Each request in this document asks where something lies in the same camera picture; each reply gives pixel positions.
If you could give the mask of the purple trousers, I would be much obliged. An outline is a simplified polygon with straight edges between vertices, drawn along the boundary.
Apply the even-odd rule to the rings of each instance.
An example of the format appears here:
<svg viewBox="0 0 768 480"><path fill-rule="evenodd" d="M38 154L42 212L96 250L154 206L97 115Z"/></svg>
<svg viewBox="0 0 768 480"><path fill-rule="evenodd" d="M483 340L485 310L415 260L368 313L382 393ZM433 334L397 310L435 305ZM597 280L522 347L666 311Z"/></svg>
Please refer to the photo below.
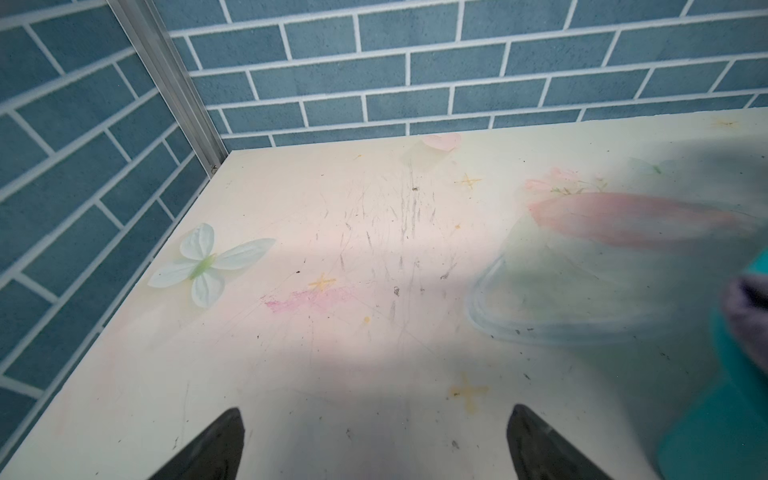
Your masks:
<svg viewBox="0 0 768 480"><path fill-rule="evenodd" d="M734 278L722 295L721 311L740 349L767 374L767 276L746 273Z"/></svg>

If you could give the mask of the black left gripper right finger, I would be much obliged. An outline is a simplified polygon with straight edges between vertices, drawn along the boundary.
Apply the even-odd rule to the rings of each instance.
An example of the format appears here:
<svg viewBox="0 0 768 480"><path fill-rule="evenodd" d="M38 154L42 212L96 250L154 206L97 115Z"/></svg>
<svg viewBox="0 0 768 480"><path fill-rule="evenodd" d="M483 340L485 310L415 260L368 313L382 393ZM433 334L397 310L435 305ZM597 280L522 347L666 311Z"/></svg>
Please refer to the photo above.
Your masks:
<svg viewBox="0 0 768 480"><path fill-rule="evenodd" d="M526 405L513 407L506 440L518 479L611 479Z"/></svg>

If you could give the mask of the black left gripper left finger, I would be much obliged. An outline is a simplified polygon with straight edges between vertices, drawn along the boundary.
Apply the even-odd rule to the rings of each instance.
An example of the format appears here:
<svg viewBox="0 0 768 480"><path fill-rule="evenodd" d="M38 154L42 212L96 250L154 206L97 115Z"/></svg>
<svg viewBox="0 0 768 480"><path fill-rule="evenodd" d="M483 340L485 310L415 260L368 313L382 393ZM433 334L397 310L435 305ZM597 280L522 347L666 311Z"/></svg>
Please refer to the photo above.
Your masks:
<svg viewBox="0 0 768 480"><path fill-rule="evenodd" d="M224 411L150 480L235 480L242 459L245 428L241 412Z"/></svg>

